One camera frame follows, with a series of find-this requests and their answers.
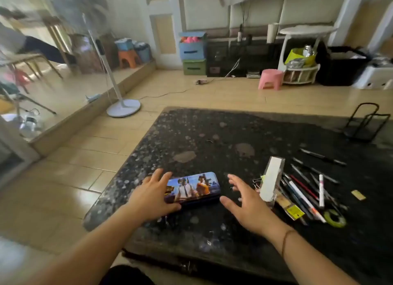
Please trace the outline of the green storage box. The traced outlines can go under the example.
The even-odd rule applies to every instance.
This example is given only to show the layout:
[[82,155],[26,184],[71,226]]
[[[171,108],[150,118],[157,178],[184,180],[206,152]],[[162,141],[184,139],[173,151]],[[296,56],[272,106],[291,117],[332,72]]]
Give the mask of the green storage box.
[[182,60],[184,75],[206,75],[206,59]]

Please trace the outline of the white plastic container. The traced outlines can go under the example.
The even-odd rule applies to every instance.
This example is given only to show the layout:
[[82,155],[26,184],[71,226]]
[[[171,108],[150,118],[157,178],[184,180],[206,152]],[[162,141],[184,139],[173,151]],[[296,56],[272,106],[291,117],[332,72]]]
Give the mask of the white plastic container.
[[393,89],[393,63],[374,61],[369,64],[352,84],[356,89]]

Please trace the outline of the blue storage box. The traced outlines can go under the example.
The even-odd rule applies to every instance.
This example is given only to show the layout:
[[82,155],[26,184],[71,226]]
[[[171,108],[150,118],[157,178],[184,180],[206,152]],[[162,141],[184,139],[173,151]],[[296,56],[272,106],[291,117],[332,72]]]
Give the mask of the blue storage box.
[[207,33],[191,31],[179,33],[179,51],[181,60],[203,60],[207,55]]

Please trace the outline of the person's left hand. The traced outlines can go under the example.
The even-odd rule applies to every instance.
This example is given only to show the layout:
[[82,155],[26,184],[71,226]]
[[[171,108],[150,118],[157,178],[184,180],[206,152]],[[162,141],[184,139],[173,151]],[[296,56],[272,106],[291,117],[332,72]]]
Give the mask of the person's left hand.
[[162,215],[165,190],[172,172],[159,168],[137,186],[125,204],[127,212],[139,225],[166,216]]

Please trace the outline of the yellow paper tag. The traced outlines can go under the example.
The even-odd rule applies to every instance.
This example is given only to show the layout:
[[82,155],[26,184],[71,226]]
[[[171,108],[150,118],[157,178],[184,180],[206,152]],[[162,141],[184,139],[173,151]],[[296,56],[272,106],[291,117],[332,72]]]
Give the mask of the yellow paper tag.
[[292,220],[298,220],[305,215],[305,212],[302,211],[296,204],[291,204],[287,208],[285,208],[285,212]]

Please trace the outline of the small blue bin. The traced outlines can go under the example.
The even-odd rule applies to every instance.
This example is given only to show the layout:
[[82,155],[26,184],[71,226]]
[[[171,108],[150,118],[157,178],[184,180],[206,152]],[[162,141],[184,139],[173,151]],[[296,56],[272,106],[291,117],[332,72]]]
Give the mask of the small blue bin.
[[114,43],[119,51],[134,50],[133,40],[130,38],[118,39]]

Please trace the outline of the person's right hand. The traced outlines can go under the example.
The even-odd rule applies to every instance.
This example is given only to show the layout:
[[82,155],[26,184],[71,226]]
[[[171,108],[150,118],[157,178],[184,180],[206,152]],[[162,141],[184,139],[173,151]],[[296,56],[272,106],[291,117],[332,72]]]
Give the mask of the person's right hand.
[[236,175],[228,174],[228,179],[233,189],[241,195],[243,213],[241,217],[235,217],[241,226],[272,244],[281,244],[289,235],[296,234],[293,228],[273,213],[257,191]]

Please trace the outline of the printed blue pencil case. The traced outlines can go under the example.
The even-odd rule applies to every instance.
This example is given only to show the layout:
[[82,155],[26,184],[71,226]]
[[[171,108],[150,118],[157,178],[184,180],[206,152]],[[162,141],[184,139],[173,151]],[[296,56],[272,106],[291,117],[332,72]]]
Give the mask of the printed blue pencil case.
[[182,205],[203,203],[219,198],[221,188],[213,172],[199,173],[168,181],[164,201]]

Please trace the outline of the black low cabinet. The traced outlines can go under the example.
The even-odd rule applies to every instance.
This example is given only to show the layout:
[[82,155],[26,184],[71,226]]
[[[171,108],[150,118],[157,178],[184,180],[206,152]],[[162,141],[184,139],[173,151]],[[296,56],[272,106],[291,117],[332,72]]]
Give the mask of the black low cabinet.
[[209,41],[206,57],[207,77],[246,77],[248,73],[276,69],[283,39],[273,44],[266,40]]

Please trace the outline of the red stool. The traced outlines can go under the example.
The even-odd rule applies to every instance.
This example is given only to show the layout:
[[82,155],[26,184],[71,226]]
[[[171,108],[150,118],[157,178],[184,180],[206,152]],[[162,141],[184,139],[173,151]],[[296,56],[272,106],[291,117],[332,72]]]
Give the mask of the red stool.
[[15,68],[13,70],[6,71],[3,74],[3,77],[7,82],[13,82],[15,85],[21,86],[24,91],[29,94],[29,91],[27,90],[27,85],[33,80],[26,72]]

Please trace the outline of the white paper towel roll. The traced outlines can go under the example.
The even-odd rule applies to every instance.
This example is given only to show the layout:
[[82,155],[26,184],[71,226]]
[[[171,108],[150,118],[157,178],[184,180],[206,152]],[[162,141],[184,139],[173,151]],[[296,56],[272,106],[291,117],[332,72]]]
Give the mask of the white paper towel roll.
[[268,24],[267,44],[273,44],[278,34],[279,23]]

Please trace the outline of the person's right forearm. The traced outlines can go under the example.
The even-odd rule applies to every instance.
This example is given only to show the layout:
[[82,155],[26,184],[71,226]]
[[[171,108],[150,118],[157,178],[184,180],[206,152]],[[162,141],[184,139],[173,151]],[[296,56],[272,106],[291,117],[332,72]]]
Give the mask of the person's right forearm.
[[299,285],[360,285],[297,232],[273,246]]

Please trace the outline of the clear water jug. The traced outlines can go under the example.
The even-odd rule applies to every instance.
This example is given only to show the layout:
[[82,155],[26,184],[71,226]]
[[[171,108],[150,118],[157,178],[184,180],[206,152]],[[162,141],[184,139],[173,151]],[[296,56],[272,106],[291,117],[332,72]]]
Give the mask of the clear water jug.
[[44,128],[40,111],[33,108],[20,117],[19,133],[23,138],[33,139],[37,137]]

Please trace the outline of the orange plastic stool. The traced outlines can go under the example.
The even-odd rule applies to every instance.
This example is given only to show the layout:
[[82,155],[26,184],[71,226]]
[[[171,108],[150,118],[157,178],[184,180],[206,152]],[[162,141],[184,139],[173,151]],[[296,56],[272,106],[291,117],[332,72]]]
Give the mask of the orange plastic stool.
[[135,69],[142,64],[138,54],[134,49],[127,51],[118,51],[119,64],[121,69]]

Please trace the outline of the white standing fan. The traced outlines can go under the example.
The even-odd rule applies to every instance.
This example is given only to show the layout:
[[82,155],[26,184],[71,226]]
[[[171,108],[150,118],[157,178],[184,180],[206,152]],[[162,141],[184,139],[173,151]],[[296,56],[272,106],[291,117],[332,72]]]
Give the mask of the white standing fan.
[[107,115],[112,118],[125,118],[138,112],[141,107],[139,100],[123,99],[100,40],[102,35],[111,30],[111,0],[50,0],[50,2],[62,21],[76,32],[90,37],[117,97],[117,102],[106,110]]

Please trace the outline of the white round side table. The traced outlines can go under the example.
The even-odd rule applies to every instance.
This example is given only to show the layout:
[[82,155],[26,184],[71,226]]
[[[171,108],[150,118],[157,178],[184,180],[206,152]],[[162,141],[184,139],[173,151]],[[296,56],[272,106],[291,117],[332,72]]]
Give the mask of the white round side table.
[[287,43],[290,39],[315,37],[316,41],[313,49],[317,50],[321,39],[335,31],[337,31],[337,28],[326,25],[297,25],[281,29],[279,34],[283,34],[285,36],[278,63],[278,70],[284,73],[282,83],[289,85],[314,84],[316,75],[321,67],[320,64],[317,64],[314,61],[310,66],[303,66],[302,68],[287,68],[287,65],[284,63],[284,54]]

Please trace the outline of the white door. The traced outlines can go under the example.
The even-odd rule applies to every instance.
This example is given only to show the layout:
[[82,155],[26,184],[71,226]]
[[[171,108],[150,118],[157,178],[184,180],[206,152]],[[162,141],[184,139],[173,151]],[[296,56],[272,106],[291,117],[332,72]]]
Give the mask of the white door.
[[159,69],[180,70],[180,33],[185,30],[184,0],[143,0],[145,30]]

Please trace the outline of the person's black trousers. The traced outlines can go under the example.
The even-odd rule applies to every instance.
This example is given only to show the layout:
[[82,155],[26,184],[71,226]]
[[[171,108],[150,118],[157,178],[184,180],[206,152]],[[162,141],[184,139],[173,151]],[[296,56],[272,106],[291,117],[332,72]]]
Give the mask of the person's black trousers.
[[140,269],[129,265],[111,267],[98,285],[156,285]]

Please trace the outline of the black basket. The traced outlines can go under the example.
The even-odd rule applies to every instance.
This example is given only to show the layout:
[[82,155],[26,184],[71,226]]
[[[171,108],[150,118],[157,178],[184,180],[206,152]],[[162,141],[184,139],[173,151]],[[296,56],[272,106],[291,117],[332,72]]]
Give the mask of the black basket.
[[327,46],[321,42],[316,55],[320,65],[316,82],[323,86],[351,86],[370,61],[370,54],[359,47]]

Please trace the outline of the pile of pens and pencils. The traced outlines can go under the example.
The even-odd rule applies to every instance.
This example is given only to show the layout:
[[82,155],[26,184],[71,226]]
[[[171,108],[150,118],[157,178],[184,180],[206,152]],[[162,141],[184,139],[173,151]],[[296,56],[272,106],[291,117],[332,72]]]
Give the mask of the pile of pens and pencils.
[[323,216],[328,209],[334,209],[345,217],[348,207],[334,197],[326,186],[327,182],[338,185],[337,180],[295,157],[289,164],[292,172],[285,171],[285,168],[284,164],[282,178],[276,188],[276,202],[280,203],[284,210],[291,204],[296,204],[305,212],[305,215],[298,219],[304,225],[307,225],[308,221],[328,224]]

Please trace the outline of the wooden table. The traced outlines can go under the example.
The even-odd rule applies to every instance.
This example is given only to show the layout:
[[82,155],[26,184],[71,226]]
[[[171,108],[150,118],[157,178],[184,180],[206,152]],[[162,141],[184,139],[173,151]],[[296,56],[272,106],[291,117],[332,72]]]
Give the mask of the wooden table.
[[37,64],[39,59],[43,59],[60,79],[64,79],[59,70],[41,53],[5,55],[0,57],[0,68],[12,67],[12,69],[16,70],[18,64],[26,64],[32,74],[40,80],[43,77],[43,73]]

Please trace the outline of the yellow-green bag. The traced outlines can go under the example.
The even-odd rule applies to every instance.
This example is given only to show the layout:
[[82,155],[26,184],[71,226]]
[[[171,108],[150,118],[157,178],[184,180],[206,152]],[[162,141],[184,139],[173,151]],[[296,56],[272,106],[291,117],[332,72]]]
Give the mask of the yellow-green bag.
[[294,59],[302,59],[303,67],[309,68],[314,66],[316,63],[316,55],[303,55],[303,48],[293,48],[287,56],[284,64],[287,65],[290,61]]

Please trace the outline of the person's left forearm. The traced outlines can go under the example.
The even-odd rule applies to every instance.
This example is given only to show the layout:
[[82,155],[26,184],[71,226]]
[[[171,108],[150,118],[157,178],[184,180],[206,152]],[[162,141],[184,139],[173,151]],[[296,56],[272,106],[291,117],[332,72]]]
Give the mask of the person's left forearm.
[[144,220],[140,205],[122,206],[69,251],[34,275],[26,285],[98,285]]

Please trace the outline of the green tape roll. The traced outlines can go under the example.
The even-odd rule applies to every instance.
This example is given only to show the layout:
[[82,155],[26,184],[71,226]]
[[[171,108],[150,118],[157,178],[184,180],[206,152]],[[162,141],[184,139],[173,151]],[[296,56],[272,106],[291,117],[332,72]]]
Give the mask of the green tape roll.
[[343,215],[334,209],[328,209],[323,214],[326,222],[334,228],[344,228],[347,221]]

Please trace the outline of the blue bucket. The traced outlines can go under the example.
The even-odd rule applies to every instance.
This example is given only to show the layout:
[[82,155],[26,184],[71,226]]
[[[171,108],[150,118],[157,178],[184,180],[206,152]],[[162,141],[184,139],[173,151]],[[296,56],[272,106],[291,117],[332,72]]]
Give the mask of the blue bucket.
[[152,60],[150,45],[145,42],[133,41],[134,49],[142,63],[148,63]]

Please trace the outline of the pink plastic stool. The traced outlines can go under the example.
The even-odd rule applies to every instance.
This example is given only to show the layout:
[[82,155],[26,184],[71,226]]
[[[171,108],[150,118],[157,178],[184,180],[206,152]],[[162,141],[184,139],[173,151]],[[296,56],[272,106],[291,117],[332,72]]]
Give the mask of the pink plastic stool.
[[273,86],[274,90],[280,90],[283,83],[284,73],[285,72],[278,69],[264,69],[261,72],[258,89],[263,89],[266,84],[270,84]]

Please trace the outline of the white block in clear case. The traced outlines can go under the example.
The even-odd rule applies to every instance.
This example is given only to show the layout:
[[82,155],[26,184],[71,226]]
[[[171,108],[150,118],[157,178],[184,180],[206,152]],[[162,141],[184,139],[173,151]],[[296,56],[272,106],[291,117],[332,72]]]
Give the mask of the white block in clear case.
[[285,159],[280,157],[271,156],[268,161],[259,188],[259,196],[266,203],[275,201],[275,190],[280,184],[284,164]]

